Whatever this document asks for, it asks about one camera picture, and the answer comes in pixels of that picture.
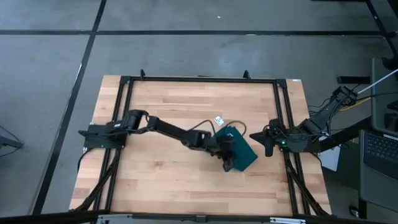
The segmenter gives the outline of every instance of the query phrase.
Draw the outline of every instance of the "metal stand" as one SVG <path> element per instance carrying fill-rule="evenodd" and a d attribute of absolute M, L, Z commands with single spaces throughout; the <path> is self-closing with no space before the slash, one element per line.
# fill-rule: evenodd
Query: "metal stand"
<path fill-rule="evenodd" d="M 359 209 L 359 218 L 367 219 L 368 218 L 368 206 L 366 202 L 362 199 L 358 200 L 358 209 Z"/>
<path fill-rule="evenodd" d="M 23 146 L 22 143 L 0 136 L 0 149 L 2 146 L 11 146 L 19 149 Z"/>

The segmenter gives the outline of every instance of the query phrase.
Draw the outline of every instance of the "gray floor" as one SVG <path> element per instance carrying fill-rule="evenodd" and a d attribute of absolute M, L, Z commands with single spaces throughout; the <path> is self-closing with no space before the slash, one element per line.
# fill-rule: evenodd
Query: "gray floor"
<path fill-rule="evenodd" d="M 100 0 L 41 4 L 3 0 L 0 29 L 90 30 L 99 5 Z M 394 29 L 396 17 L 382 2 L 376 1 L 375 6 L 381 9 L 388 28 Z M 99 29 L 377 30 L 377 26 L 366 5 L 357 2 L 114 0 L 107 2 Z M 0 158 L 2 217 L 29 213 L 87 40 L 86 35 L 0 36 L 0 125 L 25 142 L 20 151 Z M 68 209 L 83 145 L 77 131 L 91 120 L 103 75 L 137 75 L 144 69 L 147 75 L 241 77 L 247 69 L 256 78 L 300 78 L 307 103 L 319 105 L 338 86 L 337 75 L 369 75 L 373 57 L 390 56 L 385 41 L 378 38 L 97 36 L 44 212 Z M 368 104 L 337 114 L 333 128 L 369 114 Z M 2 148 L 0 154 L 8 150 Z M 349 218 L 347 208 L 356 204 L 357 192 L 325 181 L 332 212 Z M 373 205 L 368 213 L 372 220 L 393 222 L 398 218 Z"/>

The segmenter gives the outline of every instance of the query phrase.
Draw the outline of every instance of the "wooden table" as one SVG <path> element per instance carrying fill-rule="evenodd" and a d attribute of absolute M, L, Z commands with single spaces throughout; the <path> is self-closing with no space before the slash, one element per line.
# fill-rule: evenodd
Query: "wooden table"
<path fill-rule="evenodd" d="M 93 115 L 95 124 L 111 120 L 119 80 L 120 76 L 103 78 Z M 303 86 L 297 80 L 287 80 L 287 84 L 294 121 L 299 124 L 308 117 Z M 136 81 L 131 109 L 146 110 L 184 129 L 217 116 L 226 123 L 243 121 L 248 126 L 244 138 L 259 157 L 244 172 L 225 173 L 221 160 L 191 151 L 174 139 L 159 133 L 131 135 L 122 151 L 112 212 L 292 215 L 282 153 L 275 147 L 274 155 L 265 157 L 264 146 L 249 138 L 250 133 L 262 130 L 270 119 L 277 117 L 271 84 Z M 222 128 L 214 124 L 216 130 Z M 243 130 L 240 124 L 236 127 Z M 208 124 L 199 129 L 211 130 Z M 82 160 L 70 208 L 79 206 L 93 190 L 103 154 L 104 149 L 94 149 Z M 301 154 L 301 158 L 306 186 L 323 209 L 330 212 L 319 161 L 311 154 Z M 104 187 L 100 208 L 104 207 L 107 188 Z M 303 212 L 297 188 L 296 195 L 299 211 Z"/>

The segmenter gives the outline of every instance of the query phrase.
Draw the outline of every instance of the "teal box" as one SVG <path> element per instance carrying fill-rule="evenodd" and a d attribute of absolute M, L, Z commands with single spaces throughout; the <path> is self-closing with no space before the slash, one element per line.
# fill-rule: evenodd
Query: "teal box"
<path fill-rule="evenodd" d="M 218 137 L 222 134 L 227 134 L 233 138 L 234 144 L 232 146 L 232 151 L 235 153 L 234 169 L 244 171 L 257 159 L 257 154 L 254 153 L 253 149 L 251 149 L 249 144 L 244 140 L 241 133 L 235 127 L 223 127 L 215 136 Z"/>

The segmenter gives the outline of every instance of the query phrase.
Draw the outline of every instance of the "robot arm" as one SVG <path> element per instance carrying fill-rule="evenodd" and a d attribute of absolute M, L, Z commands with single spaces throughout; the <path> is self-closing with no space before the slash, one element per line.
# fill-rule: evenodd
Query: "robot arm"
<path fill-rule="evenodd" d="M 142 117 L 145 117 L 148 124 L 146 127 L 139 128 Z M 144 134 L 148 131 L 155 131 L 180 141 L 184 146 L 191 150 L 205 151 L 211 156 L 217 156 L 223 160 L 225 172 L 234 166 L 234 153 L 231 150 L 232 141 L 229 136 L 211 136 L 211 133 L 203 130 L 189 129 L 184 130 L 170 123 L 162 121 L 156 116 L 150 116 L 143 110 L 130 110 L 120 121 L 108 122 L 103 127 L 103 131 L 93 133 L 90 131 L 79 131 L 87 141 L 109 141 L 126 142 L 127 134 Z"/>
<path fill-rule="evenodd" d="M 322 152 L 319 137 L 325 136 L 322 131 L 327 127 L 331 117 L 342 107 L 355 104 L 357 94 L 347 87 L 337 88 L 330 101 L 315 116 L 305 119 L 298 126 L 286 128 L 278 119 L 269 121 L 269 125 L 259 133 L 250 134 L 250 138 L 266 148 L 266 156 L 270 157 L 277 144 L 283 151 L 289 152 Z"/>

